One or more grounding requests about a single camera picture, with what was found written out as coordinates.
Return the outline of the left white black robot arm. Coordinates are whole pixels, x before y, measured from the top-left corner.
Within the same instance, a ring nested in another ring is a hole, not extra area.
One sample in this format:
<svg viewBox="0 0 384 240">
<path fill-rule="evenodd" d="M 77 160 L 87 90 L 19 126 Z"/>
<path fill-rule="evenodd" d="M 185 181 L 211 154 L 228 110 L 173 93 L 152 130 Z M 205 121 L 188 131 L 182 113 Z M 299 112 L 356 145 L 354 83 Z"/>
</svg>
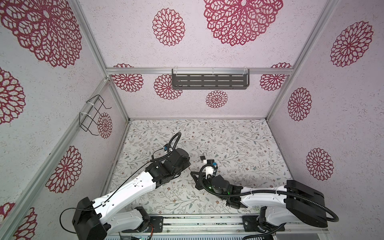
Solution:
<svg viewBox="0 0 384 240">
<path fill-rule="evenodd" d="M 121 213 L 128 204 L 160 186 L 171 182 L 190 166 L 190 156 L 183 149 L 175 149 L 161 162 L 152 162 L 132 181 L 115 191 L 90 200 L 85 197 L 75 208 L 72 224 L 80 240 L 103 240 L 109 234 L 133 230 L 144 231 L 150 217 L 142 207 Z"/>
</svg>

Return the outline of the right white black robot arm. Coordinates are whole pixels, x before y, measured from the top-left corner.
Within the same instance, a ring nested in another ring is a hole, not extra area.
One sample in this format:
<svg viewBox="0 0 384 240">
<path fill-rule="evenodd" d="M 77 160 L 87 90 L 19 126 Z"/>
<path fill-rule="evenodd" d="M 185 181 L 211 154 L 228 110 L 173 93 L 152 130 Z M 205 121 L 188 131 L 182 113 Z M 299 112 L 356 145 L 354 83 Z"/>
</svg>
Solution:
<svg viewBox="0 0 384 240">
<path fill-rule="evenodd" d="M 272 188 L 271 193 L 263 189 L 257 194 L 254 189 L 230 184 L 221 175 L 191 172 L 191 176 L 196 189 L 216 194 L 230 208 L 259 207 L 257 216 L 242 218 L 247 232 L 266 233 L 286 223 L 328 227 L 327 213 L 320 207 L 325 204 L 324 195 L 297 181 L 288 180 L 284 186 Z"/>
</svg>

